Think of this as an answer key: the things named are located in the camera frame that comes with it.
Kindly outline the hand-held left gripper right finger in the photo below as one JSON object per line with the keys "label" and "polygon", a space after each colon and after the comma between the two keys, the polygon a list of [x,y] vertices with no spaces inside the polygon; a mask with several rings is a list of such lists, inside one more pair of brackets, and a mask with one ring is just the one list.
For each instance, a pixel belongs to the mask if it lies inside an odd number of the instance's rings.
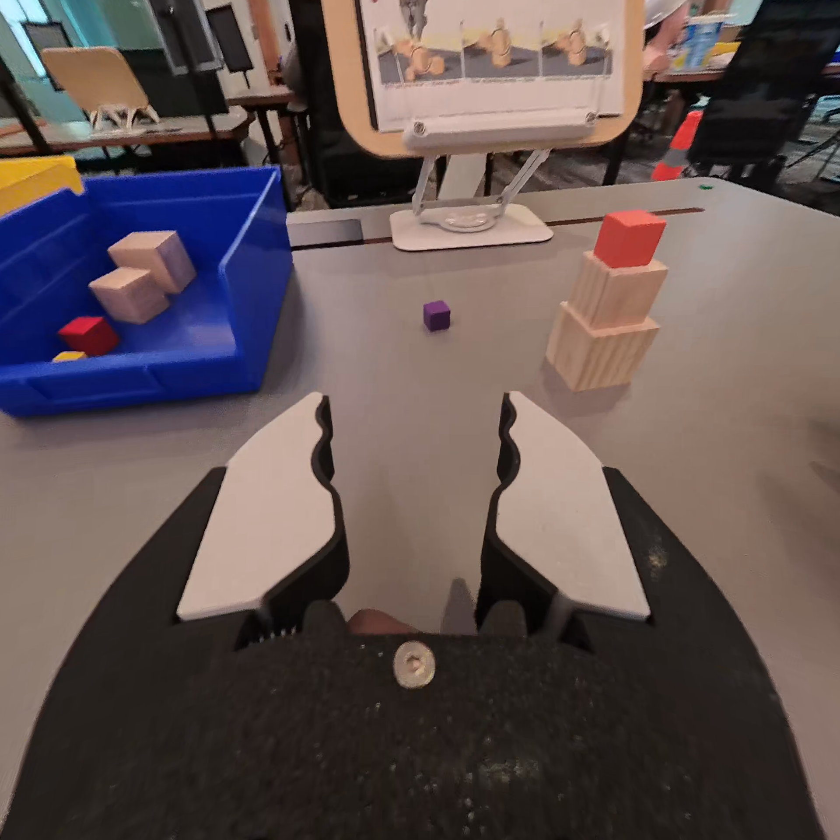
{"label": "hand-held left gripper right finger", "polygon": [[651,608],[599,458],[521,392],[502,397],[498,487],[480,554],[477,625],[501,602],[528,626],[577,613],[645,622]]}

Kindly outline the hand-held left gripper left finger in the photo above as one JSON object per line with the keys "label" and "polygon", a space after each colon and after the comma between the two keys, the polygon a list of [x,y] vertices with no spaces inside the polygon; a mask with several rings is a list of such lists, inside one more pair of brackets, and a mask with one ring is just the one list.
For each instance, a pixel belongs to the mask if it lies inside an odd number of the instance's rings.
{"label": "hand-held left gripper left finger", "polygon": [[300,626],[350,573],[333,487],[329,398],[311,392],[228,461],[176,614],[184,622],[253,613]]}

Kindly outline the large wooden cube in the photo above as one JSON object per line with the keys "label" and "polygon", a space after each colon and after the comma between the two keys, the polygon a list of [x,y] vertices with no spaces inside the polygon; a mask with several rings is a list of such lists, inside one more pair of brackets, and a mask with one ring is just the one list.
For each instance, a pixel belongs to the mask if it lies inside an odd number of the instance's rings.
{"label": "large wooden cube", "polygon": [[655,341],[659,325],[594,329],[566,301],[556,311],[545,360],[573,392],[629,384]]}
{"label": "large wooden cube", "polygon": [[148,270],[167,296],[179,295],[197,270],[175,230],[132,232],[108,247],[117,267]]}

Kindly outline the blue plastic bin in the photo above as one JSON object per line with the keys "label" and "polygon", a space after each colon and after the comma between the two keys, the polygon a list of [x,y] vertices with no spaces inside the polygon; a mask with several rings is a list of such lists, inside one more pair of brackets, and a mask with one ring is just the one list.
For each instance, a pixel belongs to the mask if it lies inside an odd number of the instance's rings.
{"label": "blue plastic bin", "polygon": [[[88,284],[125,235],[174,230],[197,276],[101,357],[53,361],[59,330],[104,317]],[[291,276],[276,167],[91,178],[2,217],[1,408],[54,416],[256,392]]]}

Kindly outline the medium wooden cube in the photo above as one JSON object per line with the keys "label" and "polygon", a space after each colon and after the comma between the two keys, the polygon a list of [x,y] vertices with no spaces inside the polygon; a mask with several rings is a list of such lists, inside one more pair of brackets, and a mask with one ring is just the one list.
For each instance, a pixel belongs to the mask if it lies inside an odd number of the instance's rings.
{"label": "medium wooden cube", "polygon": [[141,325],[156,319],[170,302],[148,269],[119,267],[87,287],[111,319]]}
{"label": "medium wooden cube", "polygon": [[611,268],[585,251],[567,304],[591,329],[637,326],[648,317],[667,274],[656,259],[646,266]]}

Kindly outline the red wooden cube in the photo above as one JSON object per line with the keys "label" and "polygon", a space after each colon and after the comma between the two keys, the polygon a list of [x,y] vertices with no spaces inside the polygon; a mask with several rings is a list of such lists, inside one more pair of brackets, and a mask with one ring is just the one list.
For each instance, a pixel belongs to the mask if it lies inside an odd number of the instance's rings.
{"label": "red wooden cube", "polygon": [[74,318],[60,328],[57,335],[70,350],[89,358],[109,354],[121,343],[119,334],[104,317]]}
{"label": "red wooden cube", "polygon": [[603,218],[593,255],[612,269],[647,266],[666,225],[665,218],[644,210],[609,213]]}

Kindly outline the black office chair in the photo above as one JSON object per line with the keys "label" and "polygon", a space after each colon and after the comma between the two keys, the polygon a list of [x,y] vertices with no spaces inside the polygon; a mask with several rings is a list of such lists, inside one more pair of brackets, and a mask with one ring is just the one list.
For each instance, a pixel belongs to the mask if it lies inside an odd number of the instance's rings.
{"label": "black office chair", "polygon": [[838,1],[764,1],[717,83],[687,154],[701,176],[771,186],[839,42]]}
{"label": "black office chair", "polygon": [[320,2],[290,1],[292,41],[281,61],[284,84],[307,106],[309,177],[330,208],[408,203],[419,159],[386,160],[363,150],[343,126]]}

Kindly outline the orange striped traffic cone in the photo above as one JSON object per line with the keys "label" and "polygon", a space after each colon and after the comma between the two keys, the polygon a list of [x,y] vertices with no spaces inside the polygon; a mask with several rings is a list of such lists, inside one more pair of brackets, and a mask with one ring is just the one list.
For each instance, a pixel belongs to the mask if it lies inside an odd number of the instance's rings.
{"label": "orange striped traffic cone", "polygon": [[691,110],[675,132],[665,156],[656,164],[651,182],[668,182],[680,178],[688,165],[688,152],[702,120],[702,109]]}

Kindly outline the yellow plastic bin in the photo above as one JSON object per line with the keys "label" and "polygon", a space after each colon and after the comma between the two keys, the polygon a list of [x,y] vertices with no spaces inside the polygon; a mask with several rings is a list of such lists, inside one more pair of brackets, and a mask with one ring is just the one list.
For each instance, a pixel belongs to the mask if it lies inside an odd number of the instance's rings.
{"label": "yellow plastic bin", "polygon": [[63,189],[84,192],[76,161],[69,155],[1,160],[1,217]]}

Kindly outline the brown wooden desk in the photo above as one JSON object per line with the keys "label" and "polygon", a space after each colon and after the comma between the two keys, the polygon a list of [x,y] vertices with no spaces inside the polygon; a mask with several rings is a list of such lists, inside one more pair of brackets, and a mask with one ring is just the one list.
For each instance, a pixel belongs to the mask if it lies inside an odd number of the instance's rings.
{"label": "brown wooden desk", "polygon": [[[252,113],[241,107],[214,116],[217,139],[222,142],[242,141],[255,119]],[[83,121],[48,123],[40,128],[40,132],[51,154],[68,154],[94,148],[184,145],[212,140],[207,121],[203,117],[168,118],[132,129],[108,128],[99,131]]]}

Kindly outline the wooden display board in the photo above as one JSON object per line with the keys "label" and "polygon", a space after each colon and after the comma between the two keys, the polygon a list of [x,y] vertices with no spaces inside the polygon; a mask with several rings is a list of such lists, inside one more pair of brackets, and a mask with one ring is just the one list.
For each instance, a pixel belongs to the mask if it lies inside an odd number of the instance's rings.
{"label": "wooden display board", "polygon": [[[339,114],[344,127],[353,139],[366,151],[381,158],[420,158],[423,151],[409,150],[403,141],[405,129],[382,132],[375,127],[366,87],[364,51],[361,43],[356,2],[322,2],[322,13],[329,46],[332,78],[338,102]],[[637,114],[643,86],[644,51],[644,2],[626,1],[626,28],[624,51],[624,105],[617,116],[597,117],[596,125],[584,140],[560,140],[552,150],[575,147],[592,148],[606,144],[629,127]],[[530,151],[518,149],[507,143],[496,152]],[[460,152],[442,154],[466,154],[487,152],[476,146]]]}

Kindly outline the pale board on stand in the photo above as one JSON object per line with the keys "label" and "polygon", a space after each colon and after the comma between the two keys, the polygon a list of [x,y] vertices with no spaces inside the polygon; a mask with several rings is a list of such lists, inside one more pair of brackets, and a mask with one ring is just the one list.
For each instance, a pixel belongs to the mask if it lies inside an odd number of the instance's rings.
{"label": "pale board on stand", "polygon": [[40,58],[49,75],[87,114],[95,133],[133,131],[138,117],[161,122],[127,60],[115,48],[45,48]]}

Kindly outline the white instruction sheet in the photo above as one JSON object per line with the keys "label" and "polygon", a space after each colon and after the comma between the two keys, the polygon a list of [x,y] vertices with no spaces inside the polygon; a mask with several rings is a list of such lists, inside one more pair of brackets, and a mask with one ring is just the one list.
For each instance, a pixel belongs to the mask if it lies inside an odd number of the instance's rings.
{"label": "white instruction sheet", "polygon": [[626,3],[355,3],[374,126],[624,105]]}

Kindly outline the blue white plastic container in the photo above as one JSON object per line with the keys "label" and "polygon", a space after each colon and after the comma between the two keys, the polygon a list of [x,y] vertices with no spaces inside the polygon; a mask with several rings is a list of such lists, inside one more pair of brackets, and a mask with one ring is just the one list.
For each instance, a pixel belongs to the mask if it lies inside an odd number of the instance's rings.
{"label": "blue white plastic container", "polygon": [[688,17],[679,39],[669,51],[669,70],[676,74],[705,70],[722,28],[731,19],[728,13]]}

